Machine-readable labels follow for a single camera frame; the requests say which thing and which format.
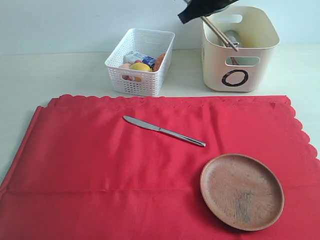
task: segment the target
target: white plastic basket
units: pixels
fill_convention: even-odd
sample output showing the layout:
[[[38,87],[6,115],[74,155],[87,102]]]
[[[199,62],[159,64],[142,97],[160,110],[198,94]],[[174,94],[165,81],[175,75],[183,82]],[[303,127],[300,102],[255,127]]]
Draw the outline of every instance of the white plastic basket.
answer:
[[[157,96],[171,64],[175,34],[168,31],[131,28],[105,61],[113,88],[116,92]],[[119,68],[124,63],[124,55],[137,51],[152,58],[165,53],[158,71],[146,72]],[[141,81],[125,80],[122,76],[139,77]]]
[[[218,37],[203,23],[201,59],[204,83],[216,91],[255,90],[280,41],[268,16],[256,7],[230,6],[208,18],[222,32],[238,32],[244,47],[235,52],[230,47],[220,46]],[[229,64],[231,57],[243,60],[242,64]]]

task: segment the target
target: knife handle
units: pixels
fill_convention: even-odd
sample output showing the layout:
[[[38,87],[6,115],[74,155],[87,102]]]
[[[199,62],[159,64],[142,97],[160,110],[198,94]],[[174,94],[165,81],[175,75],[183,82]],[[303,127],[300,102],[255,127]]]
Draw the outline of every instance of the knife handle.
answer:
[[[184,135],[181,135],[179,133],[176,133],[174,131],[170,131],[170,130],[167,130],[167,129],[164,129],[164,128],[160,128],[159,132],[167,134],[167,135],[171,135],[171,136],[173,136],[173,137],[175,137],[177,139],[184,140],[186,142],[192,143],[192,144],[200,146],[200,147],[205,147],[206,146],[206,143],[203,142],[203,141],[199,141],[199,140],[193,139],[191,137],[184,136]]]

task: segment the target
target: table surface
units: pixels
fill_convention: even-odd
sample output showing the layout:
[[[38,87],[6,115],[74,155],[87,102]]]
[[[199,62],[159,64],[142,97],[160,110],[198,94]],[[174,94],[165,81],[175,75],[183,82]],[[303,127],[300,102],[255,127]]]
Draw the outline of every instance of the table surface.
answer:
[[[248,93],[217,92],[202,78],[200,49],[175,50],[159,96],[286,95],[296,118],[320,149],[320,45],[278,46],[262,83]],[[110,53],[0,56],[0,181],[37,106],[63,94],[132,97],[113,90],[105,60]]]

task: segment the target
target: brown plate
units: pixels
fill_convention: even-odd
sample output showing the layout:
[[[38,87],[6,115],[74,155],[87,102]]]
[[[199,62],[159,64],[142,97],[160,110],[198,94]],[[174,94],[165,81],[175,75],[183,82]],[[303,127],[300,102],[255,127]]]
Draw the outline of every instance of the brown plate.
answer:
[[[276,176],[258,160],[242,154],[224,154],[209,161],[202,170],[200,187],[209,209],[240,230],[269,227],[285,204]]]

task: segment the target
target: knife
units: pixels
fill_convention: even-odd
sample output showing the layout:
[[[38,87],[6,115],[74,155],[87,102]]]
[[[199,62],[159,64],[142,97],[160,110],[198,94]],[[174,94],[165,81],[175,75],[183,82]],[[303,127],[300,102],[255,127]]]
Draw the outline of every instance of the knife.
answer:
[[[191,137],[181,135],[181,134],[176,133],[174,131],[170,131],[170,130],[167,130],[167,129],[152,125],[152,124],[150,124],[148,122],[141,121],[141,120],[136,119],[134,117],[123,116],[123,118],[127,122],[129,122],[131,124],[134,124],[134,125],[136,125],[138,127],[141,127],[141,128],[144,128],[144,129],[153,130],[153,131],[160,132],[160,133],[163,133],[163,134],[167,134],[167,135],[170,135],[170,136],[175,137],[177,139],[184,140],[186,142],[192,143],[192,144],[200,146],[200,147],[205,147],[206,146],[206,143],[203,142],[203,141],[199,141],[199,140],[193,139]]]

